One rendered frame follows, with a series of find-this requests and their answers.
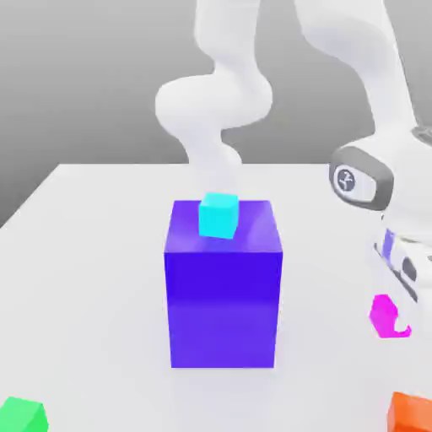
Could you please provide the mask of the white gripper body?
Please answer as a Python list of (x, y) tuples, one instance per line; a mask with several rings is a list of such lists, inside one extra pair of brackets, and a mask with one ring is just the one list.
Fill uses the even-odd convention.
[(389, 276), (389, 291), (403, 316), (414, 315), (419, 307), (422, 245), (416, 240), (374, 240), (373, 247)]

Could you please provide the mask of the small magenta cube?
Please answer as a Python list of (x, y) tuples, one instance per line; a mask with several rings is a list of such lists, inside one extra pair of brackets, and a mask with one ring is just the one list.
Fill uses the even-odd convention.
[(372, 301), (369, 318), (380, 338), (409, 338), (412, 328), (406, 326), (403, 331), (395, 329), (398, 308), (388, 294), (377, 294)]

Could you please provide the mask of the small orange cube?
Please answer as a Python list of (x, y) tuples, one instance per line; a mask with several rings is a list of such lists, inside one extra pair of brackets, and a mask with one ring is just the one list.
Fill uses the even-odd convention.
[(432, 400), (395, 391), (386, 419), (387, 432), (432, 432)]

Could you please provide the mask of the small cyan cube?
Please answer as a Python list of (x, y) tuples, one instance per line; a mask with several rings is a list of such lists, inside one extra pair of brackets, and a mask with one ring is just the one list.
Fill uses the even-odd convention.
[(208, 192), (198, 206), (200, 236), (233, 239), (239, 223), (239, 198), (233, 194)]

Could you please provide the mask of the small green cube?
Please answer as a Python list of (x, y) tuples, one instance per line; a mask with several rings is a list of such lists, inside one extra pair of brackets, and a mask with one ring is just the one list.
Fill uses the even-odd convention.
[(48, 429), (41, 402), (8, 397), (0, 407), (0, 432), (48, 432)]

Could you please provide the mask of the large purple box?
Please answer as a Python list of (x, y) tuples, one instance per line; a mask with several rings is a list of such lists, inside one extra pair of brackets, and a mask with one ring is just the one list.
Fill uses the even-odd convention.
[(197, 201), (176, 200), (165, 242), (174, 368), (272, 368), (283, 247), (268, 201), (240, 202), (231, 240), (198, 233)]

